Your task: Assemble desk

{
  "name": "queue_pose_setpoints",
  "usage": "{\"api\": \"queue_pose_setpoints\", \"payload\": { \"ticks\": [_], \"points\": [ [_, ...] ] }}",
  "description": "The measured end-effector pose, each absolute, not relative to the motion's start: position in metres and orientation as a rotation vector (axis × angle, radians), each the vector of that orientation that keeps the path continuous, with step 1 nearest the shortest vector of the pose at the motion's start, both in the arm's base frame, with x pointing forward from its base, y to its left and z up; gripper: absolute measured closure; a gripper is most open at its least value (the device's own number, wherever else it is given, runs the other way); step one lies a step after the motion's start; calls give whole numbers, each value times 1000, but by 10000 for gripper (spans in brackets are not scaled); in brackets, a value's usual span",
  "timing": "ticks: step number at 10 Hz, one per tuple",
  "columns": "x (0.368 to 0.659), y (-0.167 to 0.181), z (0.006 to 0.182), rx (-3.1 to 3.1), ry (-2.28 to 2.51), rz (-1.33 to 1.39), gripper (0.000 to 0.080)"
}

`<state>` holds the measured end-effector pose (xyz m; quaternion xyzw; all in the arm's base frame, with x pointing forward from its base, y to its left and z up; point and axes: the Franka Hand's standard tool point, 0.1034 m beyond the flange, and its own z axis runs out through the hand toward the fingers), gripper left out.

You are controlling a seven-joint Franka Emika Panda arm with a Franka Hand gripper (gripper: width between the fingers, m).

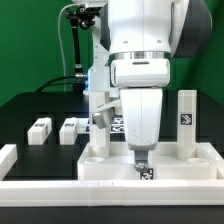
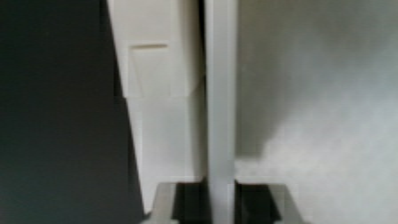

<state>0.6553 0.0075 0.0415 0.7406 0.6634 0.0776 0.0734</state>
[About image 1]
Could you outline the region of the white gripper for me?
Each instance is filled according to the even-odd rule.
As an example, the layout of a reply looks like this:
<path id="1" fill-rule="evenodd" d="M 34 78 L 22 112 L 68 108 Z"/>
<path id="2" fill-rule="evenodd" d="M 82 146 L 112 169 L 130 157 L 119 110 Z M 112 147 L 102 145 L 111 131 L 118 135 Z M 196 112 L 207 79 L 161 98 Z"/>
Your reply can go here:
<path id="1" fill-rule="evenodd" d="M 92 118 L 100 128 L 112 123 L 112 109 L 120 106 L 123 113 L 125 139 L 134 150 L 135 169 L 148 170 L 148 152 L 158 143 L 162 88 L 170 81 L 168 59 L 121 59 L 110 66 L 111 82 L 119 89 L 119 99 L 99 106 Z"/>

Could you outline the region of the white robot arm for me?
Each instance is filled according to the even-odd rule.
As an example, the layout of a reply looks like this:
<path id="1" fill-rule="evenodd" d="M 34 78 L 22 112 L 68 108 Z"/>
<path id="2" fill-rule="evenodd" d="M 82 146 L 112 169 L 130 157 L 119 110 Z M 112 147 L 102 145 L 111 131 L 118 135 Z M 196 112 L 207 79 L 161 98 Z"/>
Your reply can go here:
<path id="1" fill-rule="evenodd" d="M 170 59 L 196 55 L 211 35 L 212 17 L 204 0 L 108 0 L 107 7 L 110 77 L 119 99 L 92 118 L 102 128 L 120 106 L 134 167 L 146 172 L 158 143 Z"/>

